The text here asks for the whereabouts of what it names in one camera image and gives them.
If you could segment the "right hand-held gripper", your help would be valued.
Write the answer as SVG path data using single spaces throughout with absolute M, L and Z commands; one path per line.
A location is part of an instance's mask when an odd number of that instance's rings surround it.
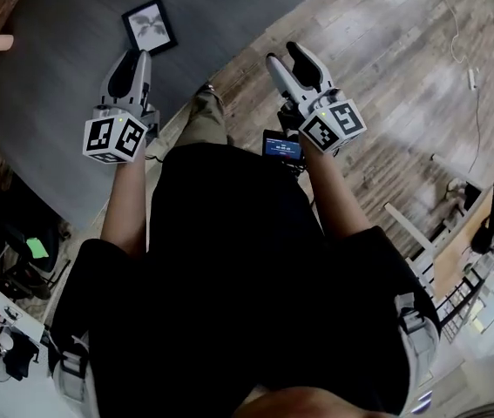
M 286 48 L 294 60 L 292 70 L 274 53 L 266 56 L 275 87 L 288 99 L 277 113 L 286 135 L 305 137 L 322 153 L 331 153 L 364 133 L 367 126 L 354 100 L 332 88 L 328 69 L 318 57 L 296 42 L 287 42 Z M 296 103 L 307 100 L 311 90 L 325 92 L 308 106 L 307 114 L 302 114 Z

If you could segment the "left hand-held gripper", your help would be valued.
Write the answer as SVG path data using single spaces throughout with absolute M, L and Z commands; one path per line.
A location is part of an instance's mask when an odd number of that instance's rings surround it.
M 85 122 L 82 154 L 103 164 L 132 163 L 146 135 L 159 133 L 159 111 L 148 103 L 152 60 L 147 51 L 127 50 L 109 70 L 100 89 L 100 104 Z M 108 104 L 131 92 L 131 105 Z

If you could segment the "black framed picture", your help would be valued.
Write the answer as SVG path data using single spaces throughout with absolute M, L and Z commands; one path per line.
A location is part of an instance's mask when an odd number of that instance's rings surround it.
M 178 45 L 163 0 L 152 0 L 122 16 L 132 47 L 151 56 Z

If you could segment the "person's left forearm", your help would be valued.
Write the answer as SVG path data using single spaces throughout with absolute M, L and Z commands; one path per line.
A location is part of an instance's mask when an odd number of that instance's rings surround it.
M 134 259 L 146 253 L 145 148 L 117 165 L 100 238 Z

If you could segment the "person's right forearm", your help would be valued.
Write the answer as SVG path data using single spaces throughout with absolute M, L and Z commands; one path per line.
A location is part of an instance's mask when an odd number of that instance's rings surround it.
M 371 224 L 349 189 L 339 165 L 301 138 L 308 176 L 322 228 L 327 236 L 344 239 L 371 228 Z

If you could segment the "dark grey round table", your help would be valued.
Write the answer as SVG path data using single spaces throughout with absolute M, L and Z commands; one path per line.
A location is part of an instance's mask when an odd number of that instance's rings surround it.
M 122 16 L 151 0 L 19 0 L 0 53 L 0 155 L 63 219 L 86 228 L 112 168 L 84 157 L 100 85 L 130 45 Z M 168 121 L 196 89 L 305 0 L 162 0 L 177 44 L 152 60 L 151 103 Z

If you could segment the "small black screen device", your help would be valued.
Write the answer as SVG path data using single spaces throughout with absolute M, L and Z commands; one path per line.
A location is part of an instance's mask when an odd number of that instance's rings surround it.
M 288 136 L 282 131 L 265 130 L 263 132 L 262 155 L 297 165 L 304 159 L 298 136 Z

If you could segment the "person's left shoe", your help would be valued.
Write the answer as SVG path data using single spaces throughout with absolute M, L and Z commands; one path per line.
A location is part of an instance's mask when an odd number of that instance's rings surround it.
M 222 101 L 220 95 L 218 92 L 215 90 L 214 86 L 210 82 L 205 82 L 196 92 L 195 92 L 195 97 L 199 96 L 200 94 L 211 94 L 215 98 L 217 98 L 220 102 Z

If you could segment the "person's olive trousers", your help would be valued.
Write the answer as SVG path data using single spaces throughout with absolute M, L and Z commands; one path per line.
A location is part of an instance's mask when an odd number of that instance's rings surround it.
M 175 146 L 200 143 L 228 144 L 224 105 L 222 101 L 206 93 L 197 97 L 194 95 L 186 126 Z

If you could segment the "green sticky note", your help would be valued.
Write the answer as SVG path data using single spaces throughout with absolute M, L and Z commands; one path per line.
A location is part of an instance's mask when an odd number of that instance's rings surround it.
M 30 249 L 31 257 L 34 260 L 42 259 L 42 258 L 48 258 L 49 257 L 49 254 L 48 254 L 48 252 L 47 252 L 44 244 L 41 242 L 40 239 L 38 239 L 38 238 L 28 238 L 25 241 L 25 244 Z

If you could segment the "black office chair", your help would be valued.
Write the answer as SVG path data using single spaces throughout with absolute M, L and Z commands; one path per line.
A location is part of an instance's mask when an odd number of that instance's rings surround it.
M 49 300 L 61 244 L 70 237 L 69 224 L 14 177 L 0 192 L 0 292 L 10 300 Z M 28 238 L 40 239 L 49 257 L 34 260 Z

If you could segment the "person's black shirt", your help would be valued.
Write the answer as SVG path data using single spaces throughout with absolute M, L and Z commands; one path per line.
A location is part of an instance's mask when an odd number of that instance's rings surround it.
M 166 155 L 150 234 L 140 259 L 84 242 L 51 326 L 100 418 L 231 418 L 259 385 L 402 412 L 439 320 L 383 229 L 335 239 L 281 165 L 195 144 Z

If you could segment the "light wooden table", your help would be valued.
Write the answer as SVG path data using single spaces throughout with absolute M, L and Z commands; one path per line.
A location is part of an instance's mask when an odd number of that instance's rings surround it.
M 464 279 L 464 267 L 471 255 L 471 241 L 482 221 L 490 214 L 493 185 L 482 190 L 454 227 L 436 241 L 428 239 L 393 205 L 384 205 L 386 212 L 420 245 L 416 259 L 407 258 L 409 267 L 424 286 L 427 294 L 442 305 Z

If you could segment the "black backpack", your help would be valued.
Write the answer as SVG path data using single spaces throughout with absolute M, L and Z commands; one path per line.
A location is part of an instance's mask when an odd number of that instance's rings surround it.
M 494 185 L 490 214 L 482 221 L 481 226 L 471 241 L 471 250 L 474 253 L 486 254 L 490 251 L 494 240 Z

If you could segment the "small white table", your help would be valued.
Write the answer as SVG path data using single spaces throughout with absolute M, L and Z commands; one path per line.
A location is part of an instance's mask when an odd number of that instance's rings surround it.
M 0 316 L 34 342 L 41 341 L 44 333 L 44 323 L 25 312 L 1 292 Z

